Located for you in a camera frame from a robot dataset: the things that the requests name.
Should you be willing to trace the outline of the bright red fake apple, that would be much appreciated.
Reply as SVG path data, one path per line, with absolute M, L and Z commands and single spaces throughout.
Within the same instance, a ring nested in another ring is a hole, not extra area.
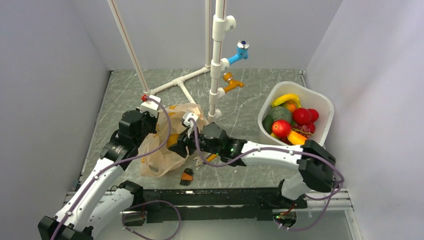
M 280 119 L 272 124 L 271 131 L 276 137 L 283 139 L 290 134 L 292 126 L 288 121 Z

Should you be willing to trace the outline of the orange plastic bag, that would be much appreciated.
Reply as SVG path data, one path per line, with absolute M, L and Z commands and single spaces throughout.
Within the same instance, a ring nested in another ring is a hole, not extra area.
M 196 103 L 175 104 L 166 107 L 165 110 L 170 118 L 170 124 L 168 124 L 163 111 L 160 110 L 156 124 L 157 133 L 150 133 L 138 149 L 138 153 L 142 155 L 156 149 L 160 144 L 164 144 L 157 151 L 138 160 L 139 173 L 142 177 L 162 177 L 167 172 L 175 170 L 185 163 L 186 157 L 181 157 L 168 150 L 167 140 L 168 132 L 170 132 L 171 137 L 174 137 L 186 129 L 182 125 L 182 117 L 186 111 L 191 111 L 198 116 L 197 126 L 199 129 L 209 123 L 201 106 Z

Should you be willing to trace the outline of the yellow fake fruit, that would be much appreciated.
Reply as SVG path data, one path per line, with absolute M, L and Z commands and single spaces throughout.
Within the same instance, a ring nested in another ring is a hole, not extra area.
M 177 145 L 178 138 L 179 138 L 179 134 L 177 133 L 170 134 L 166 142 L 166 147 L 170 149 L 172 146 Z

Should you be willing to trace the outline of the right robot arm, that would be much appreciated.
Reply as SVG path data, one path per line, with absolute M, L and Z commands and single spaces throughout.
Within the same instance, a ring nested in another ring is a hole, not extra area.
M 313 140 L 288 146 L 260 144 L 230 137 L 213 122 L 202 130 L 191 125 L 179 134 L 172 134 L 166 147 L 183 158 L 195 151 L 217 155 L 221 163 L 209 163 L 215 168 L 261 165 L 296 170 L 295 175 L 282 180 L 275 194 L 276 203 L 282 208 L 311 190 L 330 193 L 334 189 L 336 161 Z

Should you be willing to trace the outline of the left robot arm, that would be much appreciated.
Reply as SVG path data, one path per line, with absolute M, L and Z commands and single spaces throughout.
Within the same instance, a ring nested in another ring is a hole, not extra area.
M 144 139 L 157 132 L 158 116 L 157 110 L 138 108 L 122 115 L 86 181 L 54 217 L 44 216 L 38 223 L 41 239 L 93 240 L 118 213 L 143 205 L 143 187 L 128 180 L 101 199 L 138 155 Z

